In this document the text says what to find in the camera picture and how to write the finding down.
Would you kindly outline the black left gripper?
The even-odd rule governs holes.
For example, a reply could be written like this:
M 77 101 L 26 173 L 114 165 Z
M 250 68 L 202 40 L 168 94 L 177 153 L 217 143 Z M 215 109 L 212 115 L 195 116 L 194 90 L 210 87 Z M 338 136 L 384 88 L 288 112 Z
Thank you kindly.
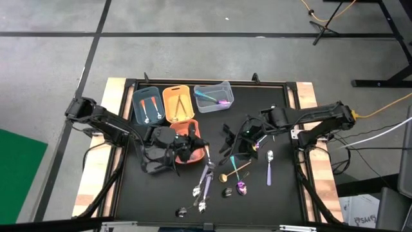
M 191 122 L 188 135 L 178 135 L 166 126 L 149 126 L 146 129 L 146 161 L 175 163 L 176 157 L 186 162 L 196 148 L 208 146 L 209 142 L 196 139 L 196 124 Z

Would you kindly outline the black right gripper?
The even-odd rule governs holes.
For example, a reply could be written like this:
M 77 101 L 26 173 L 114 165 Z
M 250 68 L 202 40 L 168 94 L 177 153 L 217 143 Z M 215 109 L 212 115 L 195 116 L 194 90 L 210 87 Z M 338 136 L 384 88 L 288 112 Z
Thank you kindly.
M 223 133 L 226 142 L 234 142 L 236 134 L 230 130 L 227 124 L 223 125 Z M 248 117 L 237 134 L 233 150 L 228 145 L 223 145 L 219 150 L 220 155 L 223 155 L 219 164 L 225 164 L 231 157 L 236 157 L 239 160 L 258 159 L 258 150 L 254 151 L 252 146 L 264 135 L 262 121 L 255 117 Z

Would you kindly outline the dark orange plastic bin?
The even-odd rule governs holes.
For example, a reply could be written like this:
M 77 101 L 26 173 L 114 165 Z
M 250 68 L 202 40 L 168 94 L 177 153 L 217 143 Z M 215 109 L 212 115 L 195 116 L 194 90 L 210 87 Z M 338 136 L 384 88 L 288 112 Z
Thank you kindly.
M 187 121 L 184 122 L 176 122 L 170 125 L 170 128 L 174 129 L 175 132 L 178 135 L 188 135 L 189 134 L 189 126 L 190 124 L 193 123 L 194 124 L 194 128 L 195 128 L 195 135 L 197 137 L 201 137 L 200 135 L 200 130 L 199 130 L 199 126 L 198 126 L 198 122 L 194 119 L 189 119 Z M 181 159 L 179 157 L 176 157 L 175 161 L 178 164 L 190 164 L 190 163 L 194 163 L 194 162 L 198 162 L 200 161 L 205 155 L 205 152 L 202 148 L 199 148 L 197 150 L 194 150 L 191 153 L 190 159 L 186 162 L 181 161 Z

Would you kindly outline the silver spoon purple handle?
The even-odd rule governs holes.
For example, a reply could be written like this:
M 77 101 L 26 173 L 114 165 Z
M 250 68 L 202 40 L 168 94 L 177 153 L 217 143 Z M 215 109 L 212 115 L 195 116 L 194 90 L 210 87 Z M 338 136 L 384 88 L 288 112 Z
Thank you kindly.
M 267 158 L 267 186 L 270 186 L 272 184 L 272 168 L 271 168 L 271 162 L 274 159 L 274 153 L 272 150 L 268 150 L 266 153 L 266 158 Z
M 214 169 L 214 168 L 216 167 L 216 165 L 215 165 L 215 163 L 213 163 L 213 161 L 212 161 L 212 159 L 211 159 L 211 155 L 210 155 L 209 147 L 208 147 L 208 146 L 205 147 L 205 152 L 206 152 L 207 159 L 208 159 L 208 162 L 207 162 L 208 167 L 209 167 L 210 169 Z

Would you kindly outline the gold metal spoon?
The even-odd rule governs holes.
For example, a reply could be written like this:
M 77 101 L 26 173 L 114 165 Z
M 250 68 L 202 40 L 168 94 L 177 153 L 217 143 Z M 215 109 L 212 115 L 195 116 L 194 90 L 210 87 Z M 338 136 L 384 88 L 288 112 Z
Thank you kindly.
M 233 175 L 233 174 L 235 174 L 235 173 L 238 173 L 238 171 L 240 171 L 241 169 L 247 167 L 247 166 L 250 165 L 251 163 L 252 163 L 252 162 L 248 162 L 248 163 L 240 166 L 239 168 L 235 169 L 234 171 L 231 171 L 230 173 L 227 173 L 227 174 L 223 174 L 223 173 L 222 173 L 222 174 L 220 174 L 220 175 L 219 175 L 219 181 L 222 182 L 222 183 L 225 183 L 225 182 L 227 181 L 227 179 L 228 179 L 229 176 L 231 176 L 231 175 Z

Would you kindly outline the light orange plastic bin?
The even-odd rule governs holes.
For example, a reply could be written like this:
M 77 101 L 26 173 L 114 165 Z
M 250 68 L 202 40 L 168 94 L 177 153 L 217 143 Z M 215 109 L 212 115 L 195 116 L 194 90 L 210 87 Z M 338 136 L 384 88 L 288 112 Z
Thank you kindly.
M 187 118 L 185 118 L 185 114 L 182 110 L 182 107 L 179 105 L 177 118 L 178 121 L 173 121 L 175 109 L 176 109 L 176 101 L 178 96 L 181 95 L 181 100 L 187 112 Z M 192 119 L 194 117 L 194 110 L 192 107 L 191 101 L 191 93 L 190 89 L 186 85 L 179 85 L 179 86 L 172 86 L 166 88 L 162 92 L 163 100 L 164 100 L 164 107 L 165 107 L 165 117 L 166 120 L 170 123 L 175 122 L 182 122 Z

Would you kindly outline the iridescent rainbow metal spoon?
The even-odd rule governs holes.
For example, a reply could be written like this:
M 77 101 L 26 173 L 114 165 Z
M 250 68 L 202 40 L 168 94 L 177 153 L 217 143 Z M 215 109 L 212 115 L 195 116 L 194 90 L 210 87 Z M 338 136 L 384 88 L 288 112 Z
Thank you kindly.
M 237 180 L 238 180 L 238 182 L 236 184 L 236 190 L 241 196 L 244 196 L 244 195 L 247 194 L 247 186 L 239 177 L 238 168 L 236 166 L 236 162 L 235 162 L 234 157 L 231 156 L 230 160 L 231 160 L 232 166 L 234 168 L 234 171 L 235 171 L 235 174 L 236 174 L 236 177 L 237 177 Z
M 267 135 L 262 136 L 262 138 L 258 139 L 257 142 L 252 146 L 254 151 L 257 151 L 260 148 L 260 143 L 267 137 Z
M 194 96 L 196 98 L 197 105 L 200 107 L 206 107 L 206 102 L 209 102 L 211 104 L 218 105 L 218 106 L 227 106 L 231 104 L 231 102 L 226 99 L 217 100 L 214 97 L 211 97 L 210 95 L 202 93 L 198 90 L 194 92 Z

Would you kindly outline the clear plastic bin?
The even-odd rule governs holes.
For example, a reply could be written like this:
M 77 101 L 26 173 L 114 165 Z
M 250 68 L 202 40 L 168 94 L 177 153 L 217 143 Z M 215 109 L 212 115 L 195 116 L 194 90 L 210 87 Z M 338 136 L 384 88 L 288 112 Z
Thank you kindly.
M 196 85 L 194 87 L 194 92 L 196 90 L 198 90 L 202 93 L 205 93 L 207 95 L 210 95 L 211 97 L 214 97 L 217 100 L 226 99 L 226 100 L 230 101 L 231 104 L 234 102 L 234 96 L 233 96 L 233 93 L 232 93 L 232 88 L 231 88 L 230 82 L 228 82 L 228 81 L 223 81 L 219 84 L 210 85 L 210 86 Z M 200 113 L 209 113 L 209 112 L 213 112 L 213 111 L 227 110 L 231 107 L 231 104 L 227 105 L 227 106 L 218 106 L 218 105 L 214 105 L 214 104 L 211 104 L 209 102 L 206 102 L 206 107 L 200 107 L 196 103 Z

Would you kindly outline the black translucent plastic bin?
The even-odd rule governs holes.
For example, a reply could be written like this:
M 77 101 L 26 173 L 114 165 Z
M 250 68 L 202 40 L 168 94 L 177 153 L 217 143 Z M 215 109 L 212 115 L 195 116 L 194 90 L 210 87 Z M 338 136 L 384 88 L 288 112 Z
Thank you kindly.
M 171 169 L 170 166 L 165 166 L 159 162 L 142 162 L 140 167 L 144 173 L 149 175 L 155 175 Z

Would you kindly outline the blue-grey plastic bin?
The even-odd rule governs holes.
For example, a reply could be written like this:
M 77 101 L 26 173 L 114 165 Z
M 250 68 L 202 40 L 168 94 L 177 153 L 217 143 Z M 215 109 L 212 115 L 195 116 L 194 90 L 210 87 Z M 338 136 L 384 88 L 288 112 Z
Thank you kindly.
M 156 97 L 158 108 L 160 113 L 163 115 L 162 119 L 157 119 L 157 114 L 155 107 L 152 103 L 151 97 Z M 146 124 L 144 122 L 145 115 L 142 109 L 142 105 L 140 104 L 141 100 L 145 100 L 145 107 L 147 111 L 147 116 L 150 119 L 150 122 Z M 133 109 L 135 111 L 136 123 L 141 125 L 154 125 L 154 124 L 161 124 L 165 120 L 165 110 L 162 102 L 162 98 L 160 96 L 159 89 L 154 86 L 146 87 L 139 89 L 133 93 L 132 96 L 133 101 Z

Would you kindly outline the wooden table side board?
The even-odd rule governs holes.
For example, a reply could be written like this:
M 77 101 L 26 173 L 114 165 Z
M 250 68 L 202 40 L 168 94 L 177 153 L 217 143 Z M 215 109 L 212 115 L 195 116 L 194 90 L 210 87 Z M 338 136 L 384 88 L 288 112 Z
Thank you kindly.
M 316 107 L 317 101 L 313 84 L 311 82 L 297 82 L 296 85 L 300 108 Z M 310 165 L 302 164 L 301 166 L 306 175 L 312 175 L 314 188 L 324 205 L 337 220 L 342 222 L 341 205 L 335 187 L 330 158 L 326 151 L 326 143 L 318 141 L 316 148 L 309 152 L 308 161 Z
M 104 89 L 101 105 L 111 113 L 129 118 L 133 84 L 126 78 L 110 77 Z M 73 216 L 79 216 L 97 197 L 118 164 L 122 149 L 104 142 L 101 135 L 93 137 L 85 161 Z

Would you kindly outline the white cardboard box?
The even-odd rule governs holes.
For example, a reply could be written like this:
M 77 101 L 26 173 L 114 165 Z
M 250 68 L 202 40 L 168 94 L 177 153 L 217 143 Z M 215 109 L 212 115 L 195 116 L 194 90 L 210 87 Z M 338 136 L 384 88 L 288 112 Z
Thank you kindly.
M 340 197 L 344 222 L 349 226 L 375 228 L 380 200 L 372 195 Z

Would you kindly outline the black tripod stand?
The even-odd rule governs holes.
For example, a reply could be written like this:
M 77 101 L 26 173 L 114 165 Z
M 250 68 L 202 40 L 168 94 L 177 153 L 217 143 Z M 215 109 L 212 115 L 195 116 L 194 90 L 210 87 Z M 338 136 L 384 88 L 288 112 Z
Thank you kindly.
M 334 13 L 331 15 L 329 20 L 327 20 L 325 25 L 321 25 L 319 23 L 310 21 L 310 24 L 312 26 L 317 26 L 318 29 L 319 29 L 319 33 L 318 33 L 317 37 L 315 38 L 314 42 L 312 43 L 314 46 L 319 42 L 321 37 L 324 36 L 324 35 L 331 35 L 332 37 L 337 37 L 339 35 L 338 32 L 329 29 L 328 25 L 331 23 L 332 19 L 335 17 L 335 15 L 337 14 L 337 12 L 338 12 L 338 10 L 339 10 L 339 8 L 341 7 L 342 4 L 343 4 L 343 1 L 341 1 L 339 3 L 338 7 L 335 9 Z

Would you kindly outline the grey office chair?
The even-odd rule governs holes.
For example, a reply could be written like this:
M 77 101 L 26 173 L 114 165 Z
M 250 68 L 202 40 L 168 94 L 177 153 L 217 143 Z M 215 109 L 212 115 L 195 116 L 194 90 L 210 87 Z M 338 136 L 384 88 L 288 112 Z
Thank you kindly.
M 407 116 L 412 117 L 412 106 Z M 388 186 L 378 186 L 377 229 L 412 232 L 412 119 L 406 123 L 403 146 L 398 173 L 384 177 Z

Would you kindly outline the black gantry bar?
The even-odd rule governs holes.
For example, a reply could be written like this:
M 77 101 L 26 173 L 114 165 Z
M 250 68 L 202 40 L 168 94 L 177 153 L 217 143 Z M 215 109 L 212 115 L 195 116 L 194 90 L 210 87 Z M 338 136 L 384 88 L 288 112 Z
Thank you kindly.
M 103 223 L 113 221 L 113 217 L 95 217 L 5 224 L 0 225 L 0 232 L 83 232 L 100 229 Z

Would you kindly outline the green floor mat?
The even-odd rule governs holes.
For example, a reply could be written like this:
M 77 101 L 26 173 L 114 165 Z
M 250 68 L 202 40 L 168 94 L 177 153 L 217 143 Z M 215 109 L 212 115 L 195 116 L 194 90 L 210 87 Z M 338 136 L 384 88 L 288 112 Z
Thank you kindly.
M 0 225 L 16 222 L 47 147 L 0 129 Z

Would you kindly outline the black metal table frame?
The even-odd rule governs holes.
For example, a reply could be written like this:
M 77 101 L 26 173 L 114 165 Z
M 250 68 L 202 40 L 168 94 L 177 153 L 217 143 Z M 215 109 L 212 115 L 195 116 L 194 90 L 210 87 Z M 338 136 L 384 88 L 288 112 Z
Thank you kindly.
M 233 105 L 223 111 L 196 113 L 200 135 L 210 143 L 211 158 L 221 159 L 224 145 L 223 125 L 238 131 L 248 115 L 258 116 L 271 105 L 283 108 L 289 105 L 292 83 L 286 82 L 232 82 Z M 115 194 L 114 217 L 122 221 L 135 221 L 140 226 L 155 227 L 207 227 L 216 228 L 269 228 L 280 224 L 300 225 L 308 214 L 303 189 L 299 185 L 292 141 L 287 133 L 265 139 L 263 149 L 274 152 L 271 162 L 272 184 L 267 186 L 267 165 L 263 151 L 253 163 L 242 170 L 250 172 L 245 178 L 247 194 L 237 193 L 223 198 L 225 185 L 213 179 L 205 213 L 195 208 L 179 218 L 175 211 L 193 203 L 192 189 L 197 185 L 204 161 L 180 165 L 176 171 L 168 170 L 149 175 L 142 171 L 141 151 L 129 142 L 124 152 L 124 167 Z

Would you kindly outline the black diagonal frame strut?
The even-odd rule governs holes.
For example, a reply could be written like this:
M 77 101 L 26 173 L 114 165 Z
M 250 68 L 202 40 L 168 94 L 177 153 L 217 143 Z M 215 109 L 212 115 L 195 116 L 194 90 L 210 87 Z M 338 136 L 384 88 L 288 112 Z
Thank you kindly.
M 326 205 L 323 203 L 323 201 L 321 200 L 321 198 L 317 194 L 315 188 L 311 185 L 311 183 L 307 179 L 306 175 L 303 173 L 298 151 L 295 152 L 295 156 L 296 156 L 296 159 L 297 159 L 297 164 L 296 164 L 297 178 L 298 178 L 299 182 L 307 190 L 312 202 L 317 207 L 320 214 L 325 218 L 325 220 L 329 224 L 342 224 L 342 222 L 339 221 L 337 218 L 335 218 L 333 216 L 332 212 L 326 207 Z
M 113 171 L 108 181 L 103 185 L 102 189 L 99 191 L 99 193 L 97 194 L 95 199 L 91 202 L 91 204 L 86 208 L 86 210 L 80 215 L 78 215 L 77 218 L 91 218 L 91 216 L 94 214 L 96 209 L 100 206 L 101 202 L 106 197 L 113 183 L 119 178 L 122 172 L 122 168 L 124 166 L 124 157 L 125 157 L 124 154 L 120 156 L 117 167 Z

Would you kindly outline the silver table edge bracket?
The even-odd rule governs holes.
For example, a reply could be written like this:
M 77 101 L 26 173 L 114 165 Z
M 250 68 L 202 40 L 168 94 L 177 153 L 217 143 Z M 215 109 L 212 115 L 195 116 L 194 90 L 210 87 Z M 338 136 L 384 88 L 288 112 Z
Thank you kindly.
M 291 226 L 291 225 L 280 225 L 279 230 L 286 231 L 286 232 L 317 232 L 316 227 Z
M 137 227 L 137 222 L 135 221 L 112 221 L 103 222 L 100 227 L 99 232 L 113 232 L 115 229 L 124 229 L 129 227 Z

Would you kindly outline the black desk leg frame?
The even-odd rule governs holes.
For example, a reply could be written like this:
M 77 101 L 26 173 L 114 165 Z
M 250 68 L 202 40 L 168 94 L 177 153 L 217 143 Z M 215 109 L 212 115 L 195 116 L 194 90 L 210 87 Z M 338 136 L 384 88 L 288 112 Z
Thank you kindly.
M 390 77 L 386 80 L 351 80 L 352 87 L 359 87 L 359 88 L 412 88 L 412 81 L 407 81 L 408 77 L 412 77 L 412 55 L 409 52 L 406 43 L 403 40 L 395 22 L 392 19 L 388 9 L 384 5 L 382 0 L 377 0 L 377 3 L 386 18 L 393 35 L 395 36 L 395 40 L 400 45 L 406 59 L 408 61 L 408 65 L 403 68 L 401 71 L 397 72 L 395 75 Z

